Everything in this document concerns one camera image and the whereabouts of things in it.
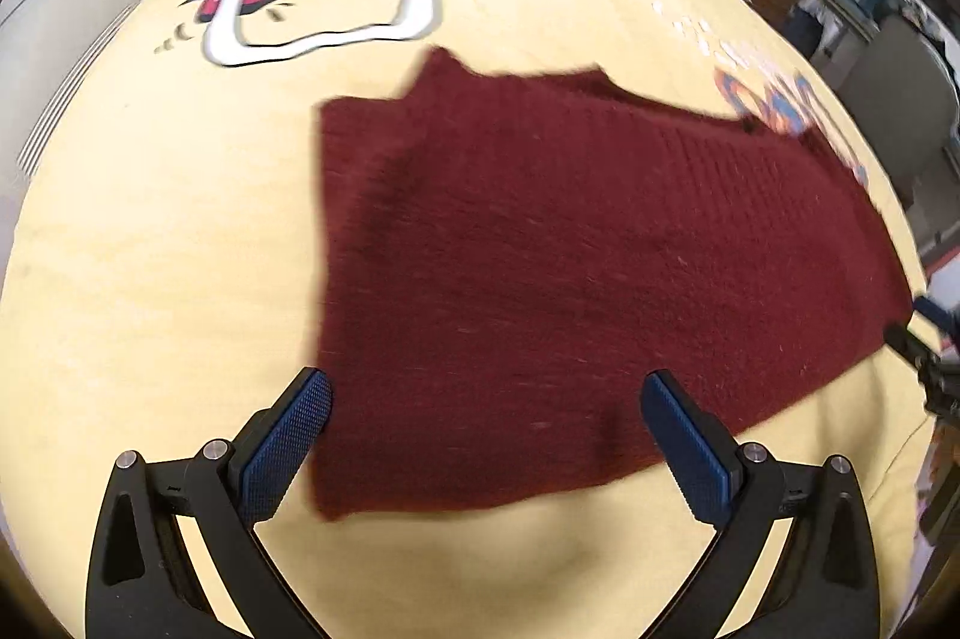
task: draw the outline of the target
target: silver screw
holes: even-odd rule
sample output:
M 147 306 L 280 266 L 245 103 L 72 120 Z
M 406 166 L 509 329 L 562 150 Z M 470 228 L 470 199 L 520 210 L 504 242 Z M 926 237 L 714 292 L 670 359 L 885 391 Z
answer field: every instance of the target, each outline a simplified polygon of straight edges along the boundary
M 206 446 L 203 447 L 203 456 L 207 460 L 219 460 L 224 455 L 227 455 L 227 442 L 223 441 L 222 438 L 208 441 Z
M 834 455 L 830 459 L 830 468 L 841 474 L 850 474 L 850 461 L 843 455 Z
M 133 463 L 136 463 L 136 452 L 133 450 L 126 450 L 117 455 L 117 468 L 130 468 Z
M 762 463 L 767 460 L 767 450 L 762 444 L 751 441 L 743 445 L 743 457 L 752 463 Z

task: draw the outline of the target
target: knit fabric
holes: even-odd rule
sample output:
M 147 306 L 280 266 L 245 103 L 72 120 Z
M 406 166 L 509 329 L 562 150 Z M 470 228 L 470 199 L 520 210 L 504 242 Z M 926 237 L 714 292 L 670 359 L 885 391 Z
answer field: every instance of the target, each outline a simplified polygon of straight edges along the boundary
M 320 511 L 488 508 L 658 460 L 669 368 L 732 431 L 880 348 L 910 290 L 818 129 L 695 115 L 599 70 L 323 107 Z

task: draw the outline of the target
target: chair backrest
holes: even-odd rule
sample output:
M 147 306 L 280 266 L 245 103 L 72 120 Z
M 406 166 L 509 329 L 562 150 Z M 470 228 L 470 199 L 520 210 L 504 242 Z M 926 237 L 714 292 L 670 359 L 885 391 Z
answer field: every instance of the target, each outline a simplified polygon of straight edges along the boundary
M 901 191 L 947 143 L 960 115 L 956 86 L 936 49 L 899 16 L 884 20 L 837 96 Z

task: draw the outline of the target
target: gray chair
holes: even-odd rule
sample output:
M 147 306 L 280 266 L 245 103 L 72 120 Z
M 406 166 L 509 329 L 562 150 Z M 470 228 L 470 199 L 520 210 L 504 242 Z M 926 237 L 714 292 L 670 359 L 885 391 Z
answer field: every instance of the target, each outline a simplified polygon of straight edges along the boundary
M 960 115 L 940 54 L 902 17 L 887 17 L 837 96 L 909 206 L 914 180 L 947 144 Z

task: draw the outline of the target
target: folded red garment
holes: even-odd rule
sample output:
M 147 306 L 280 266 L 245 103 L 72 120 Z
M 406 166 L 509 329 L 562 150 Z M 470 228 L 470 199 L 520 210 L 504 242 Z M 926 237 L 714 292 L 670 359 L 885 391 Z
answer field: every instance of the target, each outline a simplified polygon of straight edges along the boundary
M 658 459 L 649 371 L 741 431 L 909 317 L 883 221 L 816 129 L 438 50 L 401 99 L 326 104 L 322 144 L 328 517 L 603 484 Z

